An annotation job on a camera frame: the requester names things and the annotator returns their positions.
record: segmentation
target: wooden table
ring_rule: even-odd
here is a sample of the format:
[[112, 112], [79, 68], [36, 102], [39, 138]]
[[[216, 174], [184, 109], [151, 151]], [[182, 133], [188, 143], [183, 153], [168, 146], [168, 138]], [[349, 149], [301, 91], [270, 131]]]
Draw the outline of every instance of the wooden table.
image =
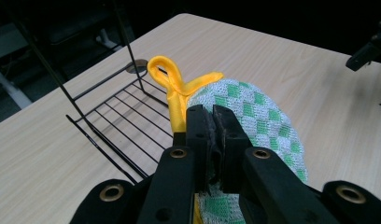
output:
[[[135, 58], [165, 55], [185, 80], [211, 71], [262, 89], [289, 116], [303, 142], [309, 185], [346, 180], [381, 199], [381, 64], [358, 72], [349, 55], [180, 14], [131, 43]], [[65, 84], [85, 90], [130, 61], [126, 49]], [[126, 83], [126, 74], [79, 102], [85, 110]], [[65, 115], [57, 89], [0, 123], [0, 223], [68, 223], [110, 178], [125, 178]]]

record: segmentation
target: black object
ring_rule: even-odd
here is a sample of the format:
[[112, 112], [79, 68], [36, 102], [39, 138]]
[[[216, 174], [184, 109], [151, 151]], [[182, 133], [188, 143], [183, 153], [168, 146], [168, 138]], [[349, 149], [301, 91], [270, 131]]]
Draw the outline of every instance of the black object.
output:
[[[0, 8], [7, 13], [44, 66], [57, 70], [65, 82], [69, 76], [63, 65], [71, 59], [57, 57], [58, 52], [75, 51], [75, 43], [85, 38], [100, 44], [102, 41], [98, 42], [95, 38], [98, 35], [108, 38], [105, 28], [112, 24], [117, 27], [121, 43], [112, 47], [105, 46], [106, 52], [94, 60], [98, 62], [113, 53], [114, 48], [125, 45], [124, 37], [120, 34], [121, 24], [117, 19], [119, 8], [114, 1], [0, 0]], [[85, 65], [82, 65], [74, 73], [85, 70]]]
[[232, 110], [214, 105], [211, 115], [195, 105], [187, 119], [202, 123], [174, 135], [153, 175], [134, 185], [99, 184], [71, 223], [192, 223], [194, 193], [215, 181], [240, 195], [247, 223], [381, 223], [381, 201], [372, 193], [346, 181], [322, 192], [306, 186], [272, 150], [250, 144]]
[[366, 45], [347, 60], [346, 67], [353, 71], [358, 71], [366, 63], [370, 63], [381, 55], [381, 21], [378, 25], [378, 33], [372, 36], [371, 40]]

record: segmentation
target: checkered cloth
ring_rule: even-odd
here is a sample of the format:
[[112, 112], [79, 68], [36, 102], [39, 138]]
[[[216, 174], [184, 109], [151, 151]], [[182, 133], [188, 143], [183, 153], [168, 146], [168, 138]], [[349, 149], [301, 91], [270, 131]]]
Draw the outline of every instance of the checkered cloth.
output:
[[[213, 105], [230, 108], [254, 147], [273, 150], [290, 170], [304, 183], [307, 170], [303, 162], [303, 145], [289, 118], [257, 87], [234, 79], [224, 78], [202, 87], [188, 101], [188, 107], [203, 105], [210, 113]], [[211, 195], [199, 194], [203, 222], [245, 223], [238, 205], [237, 194], [224, 194], [219, 183], [211, 188]]]

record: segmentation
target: yellow loop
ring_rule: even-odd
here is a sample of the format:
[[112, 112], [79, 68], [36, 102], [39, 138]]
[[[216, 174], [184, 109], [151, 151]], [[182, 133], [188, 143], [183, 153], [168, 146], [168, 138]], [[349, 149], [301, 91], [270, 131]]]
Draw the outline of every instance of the yellow loop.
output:
[[152, 78], [167, 89], [167, 102], [173, 133], [184, 133], [186, 131], [188, 99], [203, 86], [223, 78], [222, 73], [212, 72], [184, 83], [176, 64], [171, 59], [162, 55], [155, 56], [149, 60], [147, 69]]

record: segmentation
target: dark floor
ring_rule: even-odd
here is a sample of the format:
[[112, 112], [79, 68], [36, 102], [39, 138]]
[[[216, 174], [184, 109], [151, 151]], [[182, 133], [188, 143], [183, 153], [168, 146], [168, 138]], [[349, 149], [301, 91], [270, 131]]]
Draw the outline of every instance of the dark floor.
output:
[[[128, 39], [133, 40], [131, 27], [126, 26], [125, 28]], [[120, 42], [115, 28], [107, 27], [106, 31], [111, 41]], [[91, 36], [77, 42], [71, 49], [62, 50], [61, 53], [63, 55], [59, 55], [59, 58], [67, 59], [63, 69], [69, 78], [72, 78], [114, 53], [114, 51], [99, 45]], [[9, 81], [19, 87], [32, 102], [58, 88], [54, 79], [29, 48], [20, 49], [1, 59], [0, 71]], [[21, 109], [0, 84], [0, 122], [19, 111]]]

